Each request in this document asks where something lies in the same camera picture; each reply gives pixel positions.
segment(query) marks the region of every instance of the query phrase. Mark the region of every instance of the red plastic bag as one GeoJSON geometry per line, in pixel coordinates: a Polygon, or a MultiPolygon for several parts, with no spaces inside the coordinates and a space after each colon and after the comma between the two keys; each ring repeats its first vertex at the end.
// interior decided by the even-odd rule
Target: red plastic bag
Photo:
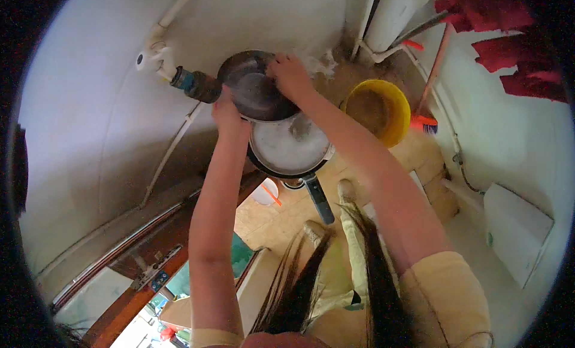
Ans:
{"type": "Polygon", "coordinates": [[[175,336],[176,331],[171,328],[166,328],[160,332],[160,341],[168,341],[175,336]]]}

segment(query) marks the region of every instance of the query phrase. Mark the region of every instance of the long black hair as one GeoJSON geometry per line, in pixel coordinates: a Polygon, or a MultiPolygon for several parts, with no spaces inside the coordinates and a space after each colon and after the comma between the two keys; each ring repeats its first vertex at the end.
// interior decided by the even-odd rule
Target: long black hair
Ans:
{"type": "MultiPolygon", "coordinates": [[[[411,347],[411,320],[401,305],[393,284],[392,273],[385,261],[384,252],[375,223],[361,214],[355,203],[353,209],[342,206],[359,227],[365,241],[367,281],[369,288],[367,341],[370,347],[411,347]]],[[[297,266],[303,246],[300,237],[288,267],[291,241],[281,259],[273,283],[255,320],[250,333],[304,332],[313,311],[316,276],[325,256],[332,235],[327,233],[297,276],[297,266]]]]}

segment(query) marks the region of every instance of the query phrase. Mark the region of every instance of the pan handle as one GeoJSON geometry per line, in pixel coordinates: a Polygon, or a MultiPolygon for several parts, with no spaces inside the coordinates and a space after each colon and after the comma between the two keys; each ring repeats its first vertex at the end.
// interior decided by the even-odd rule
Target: pan handle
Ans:
{"type": "Polygon", "coordinates": [[[320,214],[321,220],[325,224],[333,223],[335,221],[334,213],[329,207],[326,194],[324,194],[317,176],[312,173],[302,179],[304,180],[305,187],[308,189],[309,195],[312,196],[313,204],[316,206],[316,210],[320,214]]]}

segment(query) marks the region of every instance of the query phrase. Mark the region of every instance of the broom handle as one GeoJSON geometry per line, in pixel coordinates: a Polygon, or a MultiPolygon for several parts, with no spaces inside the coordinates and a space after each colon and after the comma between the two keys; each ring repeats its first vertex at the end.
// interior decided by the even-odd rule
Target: broom handle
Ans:
{"type": "Polygon", "coordinates": [[[443,37],[441,38],[441,43],[439,44],[439,50],[437,51],[437,56],[435,56],[435,61],[433,63],[433,67],[431,68],[431,72],[429,73],[429,78],[427,79],[426,85],[423,88],[423,93],[421,94],[421,100],[419,100],[419,105],[417,106],[417,110],[415,111],[415,117],[421,114],[421,109],[427,100],[427,95],[429,90],[433,87],[435,79],[439,74],[440,66],[443,62],[443,58],[445,57],[445,51],[447,50],[447,45],[449,44],[449,38],[451,38],[451,33],[454,32],[453,25],[451,23],[445,24],[445,30],[443,30],[443,37]]]}

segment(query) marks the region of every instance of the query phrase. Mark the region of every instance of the forearm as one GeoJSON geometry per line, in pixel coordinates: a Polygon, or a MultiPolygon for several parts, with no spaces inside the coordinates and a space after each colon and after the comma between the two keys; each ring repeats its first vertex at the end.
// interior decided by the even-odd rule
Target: forearm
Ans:
{"type": "Polygon", "coordinates": [[[363,179],[399,274],[422,258],[449,249],[443,226],[425,196],[375,136],[316,92],[297,104],[363,179]]]}
{"type": "Polygon", "coordinates": [[[229,262],[249,132],[218,138],[190,222],[190,258],[229,262]]]}

